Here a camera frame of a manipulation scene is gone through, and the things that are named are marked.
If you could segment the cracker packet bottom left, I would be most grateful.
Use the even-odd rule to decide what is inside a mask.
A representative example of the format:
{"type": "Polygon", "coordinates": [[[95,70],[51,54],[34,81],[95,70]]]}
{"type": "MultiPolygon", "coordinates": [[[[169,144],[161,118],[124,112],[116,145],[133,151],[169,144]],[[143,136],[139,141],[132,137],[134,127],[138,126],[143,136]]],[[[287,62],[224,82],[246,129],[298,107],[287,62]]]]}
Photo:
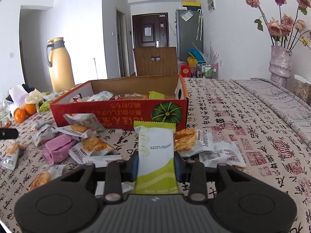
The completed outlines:
{"type": "Polygon", "coordinates": [[[44,165],[37,176],[33,179],[28,191],[43,186],[50,181],[62,176],[65,165],[44,165]]]}

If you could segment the yellow thermos jug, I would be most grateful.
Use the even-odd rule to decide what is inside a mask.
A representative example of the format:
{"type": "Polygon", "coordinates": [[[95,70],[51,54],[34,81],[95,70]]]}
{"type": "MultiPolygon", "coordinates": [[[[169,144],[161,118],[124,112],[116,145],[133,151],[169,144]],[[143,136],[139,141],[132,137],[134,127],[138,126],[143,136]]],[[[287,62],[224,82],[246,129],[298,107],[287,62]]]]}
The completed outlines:
{"type": "Polygon", "coordinates": [[[53,91],[59,93],[73,88],[75,83],[71,59],[63,37],[49,39],[46,54],[53,91]]]}

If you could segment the pink snack packet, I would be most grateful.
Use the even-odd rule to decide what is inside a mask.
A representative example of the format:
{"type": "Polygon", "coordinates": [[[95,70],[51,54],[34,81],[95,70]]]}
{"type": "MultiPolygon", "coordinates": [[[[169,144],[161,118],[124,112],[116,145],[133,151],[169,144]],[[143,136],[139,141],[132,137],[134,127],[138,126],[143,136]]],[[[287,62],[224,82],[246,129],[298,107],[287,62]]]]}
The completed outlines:
{"type": "Polygon", "coordinates": [[[69,157],[69,150],[78,143],[72,136],[67,134],[59,135],[45,143],[43,155],[52,165],[54,163],[61,163],[69,157]]]}

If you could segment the pink ribbed flower vase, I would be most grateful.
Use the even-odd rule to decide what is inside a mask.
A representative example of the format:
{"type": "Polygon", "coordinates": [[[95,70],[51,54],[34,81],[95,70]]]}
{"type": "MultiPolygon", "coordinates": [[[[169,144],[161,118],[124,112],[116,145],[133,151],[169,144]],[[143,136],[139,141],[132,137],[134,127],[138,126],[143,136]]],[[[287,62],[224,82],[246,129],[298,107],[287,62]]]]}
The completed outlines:
{"type": "Polygon", "coordinates": [[[292,74],[292,52],[281,46],[271,46],[269,62],[270,80],[286,88],[287,80],[292,74]]]}

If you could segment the white cracker packet by box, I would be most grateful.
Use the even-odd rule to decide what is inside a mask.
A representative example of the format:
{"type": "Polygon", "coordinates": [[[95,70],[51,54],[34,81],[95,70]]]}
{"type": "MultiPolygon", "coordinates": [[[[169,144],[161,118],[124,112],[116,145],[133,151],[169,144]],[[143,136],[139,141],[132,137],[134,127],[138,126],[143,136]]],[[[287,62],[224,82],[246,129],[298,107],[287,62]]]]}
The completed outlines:
{"type": "Polygon", "coordinates": [[[56,130],[60,133],[71,136],[77,141],[98,137],[99,132],[104,131],[104,126],[98,121],[93,113],[65,114],[64,119],[69,125],[58,127],[56,130]]]}

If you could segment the brown wooden chair back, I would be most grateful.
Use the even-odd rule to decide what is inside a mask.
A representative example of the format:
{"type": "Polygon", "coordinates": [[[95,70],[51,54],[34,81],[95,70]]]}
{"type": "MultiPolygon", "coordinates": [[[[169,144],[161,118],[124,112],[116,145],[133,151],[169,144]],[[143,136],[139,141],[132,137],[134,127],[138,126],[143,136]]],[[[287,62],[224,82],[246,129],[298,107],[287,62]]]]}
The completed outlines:
{"type": "Polygon", "coordinates": [[[137,76],[178,75],[176,47],[133,49],[137,76]]]}

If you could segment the dark brown entrance door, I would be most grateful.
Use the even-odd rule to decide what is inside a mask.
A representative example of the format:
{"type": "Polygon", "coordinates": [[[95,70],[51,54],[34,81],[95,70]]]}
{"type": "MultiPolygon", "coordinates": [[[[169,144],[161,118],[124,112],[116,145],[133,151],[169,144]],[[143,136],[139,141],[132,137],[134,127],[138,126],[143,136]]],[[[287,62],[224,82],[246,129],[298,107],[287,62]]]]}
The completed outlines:
{"type": "Polygon", "coordinates": [[[134,48],[169,47],[168,13],[132,16],[134,48]]]}

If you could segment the dried pink rose bouquet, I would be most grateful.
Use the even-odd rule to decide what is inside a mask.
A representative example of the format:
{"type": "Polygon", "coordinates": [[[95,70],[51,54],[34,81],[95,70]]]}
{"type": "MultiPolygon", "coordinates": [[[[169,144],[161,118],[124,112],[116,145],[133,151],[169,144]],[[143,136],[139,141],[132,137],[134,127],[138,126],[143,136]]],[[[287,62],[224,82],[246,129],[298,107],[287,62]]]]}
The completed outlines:
{"type": "Polygon", "coordinates": [[[288,51],[292,51],[298,43],[310,48],[310,30],[306,28],[306,23],[298,18],[301,13],[307,15],[310,9],[310,0],[296,0],[297,10],[295,17],[291,17],[282,12],[281,7],[287,4],[287,0],[273,0],[278,7],[279,18],[268,19],[264,14],[259,0],[246,0],[246,4],[260,11],[261,17],[254,20],[257,30],[263,31],[267,28],[272,46],[280,46],[288,51]]]}

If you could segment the white cracker packet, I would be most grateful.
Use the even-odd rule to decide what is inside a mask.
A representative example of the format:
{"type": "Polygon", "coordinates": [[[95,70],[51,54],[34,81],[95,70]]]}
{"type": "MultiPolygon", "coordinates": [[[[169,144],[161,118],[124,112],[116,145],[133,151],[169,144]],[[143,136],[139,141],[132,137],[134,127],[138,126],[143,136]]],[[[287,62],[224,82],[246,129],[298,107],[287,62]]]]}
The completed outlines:
{"type": "Polygon", "coordinates": [[[19,159],[21,152],[27,148],[26,144],[13,143],[6,150],[6,154],[1,161],[1,166],[8,169],[14,170],[19,159]]]}
{"type": "Polygon", "coordinates": [[[181,157],[191,157],[205,151],[214,151],[212,133],[205,130],[187,128],[177,131],[174,136],[174,151],[181,157]]]}
{"type": "Polygon", "coordinates": [[[104,126],[98,121],[93,113],[65,114],[64,119],[69,125],[58,127],[56,130],[60,133],[71,136],[77,141],[98,137],[99,132],[104,131],[104,126]]]}
{"type": "Polygon", "coordinates": [[[112,146],[98,137],[87,138],[69,150],[70,157],[78,164],[83,164],[83,159],[93,156],[105,156],[114,150],[112,146]]]}

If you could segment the folded grey patterned blanket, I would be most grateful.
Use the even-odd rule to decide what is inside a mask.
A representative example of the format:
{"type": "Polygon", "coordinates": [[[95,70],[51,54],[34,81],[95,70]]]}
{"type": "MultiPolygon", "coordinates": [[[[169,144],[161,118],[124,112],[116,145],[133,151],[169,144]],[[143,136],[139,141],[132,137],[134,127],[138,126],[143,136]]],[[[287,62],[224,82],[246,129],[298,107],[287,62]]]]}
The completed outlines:
{"type": "Polygon", "coordinates": [[[310,147],[310,106],[268,79],[251,78],[234,82],[266,104],[310,147]]]}

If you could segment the orange mandarin rear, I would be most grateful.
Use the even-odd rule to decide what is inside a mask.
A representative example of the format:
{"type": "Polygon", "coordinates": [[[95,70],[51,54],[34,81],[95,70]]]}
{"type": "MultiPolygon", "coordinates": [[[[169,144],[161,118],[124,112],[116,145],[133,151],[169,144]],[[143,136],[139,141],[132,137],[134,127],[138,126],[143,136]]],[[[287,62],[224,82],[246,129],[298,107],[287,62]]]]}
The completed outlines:
{"type": "Polygon", "coordinates": [[[26,104],[24,106],[24,111],[28,116],[32,116],[37,112],[36,105],[35,104],[26,104]]]}

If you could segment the red cardboard pumpkin box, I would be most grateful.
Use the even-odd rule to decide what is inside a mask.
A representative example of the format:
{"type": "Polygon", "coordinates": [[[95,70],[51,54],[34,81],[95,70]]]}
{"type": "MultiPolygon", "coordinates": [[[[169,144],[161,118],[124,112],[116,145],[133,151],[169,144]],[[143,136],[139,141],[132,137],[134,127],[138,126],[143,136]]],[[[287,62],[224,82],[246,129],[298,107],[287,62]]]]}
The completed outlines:
{"type": "Polygon", "coordinates": [[[59,127],[68,125],[65,114],[93,113],[105,128],[133,130],[134,121],[174,123],[177,130],[187,125],[189,95],[180,75],[131,76],[87,81],[56,100],[50,108],[59,127]],[[71,102],[76,96],[92,97],[102,91],[117,99],[71,102]]]}

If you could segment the yellow box on refrigerator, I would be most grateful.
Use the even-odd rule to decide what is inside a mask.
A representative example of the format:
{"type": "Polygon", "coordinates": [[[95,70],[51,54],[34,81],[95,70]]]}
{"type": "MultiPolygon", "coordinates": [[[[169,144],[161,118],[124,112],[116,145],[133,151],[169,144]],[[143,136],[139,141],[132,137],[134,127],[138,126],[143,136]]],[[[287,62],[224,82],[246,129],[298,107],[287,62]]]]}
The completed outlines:
{"type": "Polygon", "coordinates": [[[201,3],[199,2],[182,2],[183,7],[187,7],[189,10],[197,10],[201,8],[201,3]]]}

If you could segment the green white snack packet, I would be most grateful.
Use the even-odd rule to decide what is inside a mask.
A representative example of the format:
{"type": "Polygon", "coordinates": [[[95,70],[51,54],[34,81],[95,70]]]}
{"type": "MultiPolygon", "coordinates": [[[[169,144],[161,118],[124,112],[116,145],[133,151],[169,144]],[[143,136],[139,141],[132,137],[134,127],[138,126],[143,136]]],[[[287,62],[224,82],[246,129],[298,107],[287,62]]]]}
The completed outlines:
{"type": "Polygon", "coordinates": [[[134,121],[138,133],[138,172],[134,194],[179,193],[174,160],[174,123],[134,121]]]}

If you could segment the white flat packet far right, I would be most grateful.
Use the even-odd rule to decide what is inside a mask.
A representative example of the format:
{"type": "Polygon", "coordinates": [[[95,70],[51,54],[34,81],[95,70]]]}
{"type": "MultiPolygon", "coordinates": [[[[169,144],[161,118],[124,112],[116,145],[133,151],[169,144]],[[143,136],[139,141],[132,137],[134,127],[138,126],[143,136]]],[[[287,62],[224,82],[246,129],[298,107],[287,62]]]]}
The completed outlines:
{"type": "Polygon", "coordinates": [[[199,161],[206,167],[216,168],[218,164],[245,168],[245,160],[235,143],[216,142],[213,144],[213,150],[204,151],[199,154],[199,161]]]}

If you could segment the grey refrigerator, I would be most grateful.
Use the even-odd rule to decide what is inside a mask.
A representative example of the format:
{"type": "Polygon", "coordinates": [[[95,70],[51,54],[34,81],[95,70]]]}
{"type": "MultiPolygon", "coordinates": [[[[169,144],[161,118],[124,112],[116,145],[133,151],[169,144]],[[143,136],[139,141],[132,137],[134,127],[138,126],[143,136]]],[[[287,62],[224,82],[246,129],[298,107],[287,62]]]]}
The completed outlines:
{"type": "Polygon", "coordinates": [[[186,62],[189,51],[203,52],[203,15],[200,6],[176,9],[176,40],[178,60],[186,62]]]}

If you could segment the orange mandarin front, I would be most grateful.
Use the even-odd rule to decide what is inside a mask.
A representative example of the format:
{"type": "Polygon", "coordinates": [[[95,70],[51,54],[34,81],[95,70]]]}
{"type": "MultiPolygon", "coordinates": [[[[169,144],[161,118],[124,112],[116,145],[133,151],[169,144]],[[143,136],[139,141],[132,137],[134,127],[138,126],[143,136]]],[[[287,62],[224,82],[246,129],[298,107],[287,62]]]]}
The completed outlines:
{"type": "Polygon", "coordinates": [[[26,120],[26,112],[21,108],[17,108],[14,111],[14,119],[17,123],[22,123],[24,120],[26,120]]]}

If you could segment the orange mandarin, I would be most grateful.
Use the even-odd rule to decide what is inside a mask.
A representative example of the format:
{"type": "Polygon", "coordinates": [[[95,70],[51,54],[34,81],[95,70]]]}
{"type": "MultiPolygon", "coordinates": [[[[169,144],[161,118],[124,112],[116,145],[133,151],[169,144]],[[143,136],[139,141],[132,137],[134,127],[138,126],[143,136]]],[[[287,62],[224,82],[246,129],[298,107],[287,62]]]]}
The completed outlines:
{"type": "Polygon", "coordinates": [[[37,112],[36,105],[35,104],[26,104],[24,106],[24,111],[28,116],[32,116],[37,112]]]}
{"type": "Polygon", "coordinates": [[[17,123],[22,123],[24,120],[26,120],[26,112],[21,108],[17,108],[14,111],[14,119],[17,123]]]}

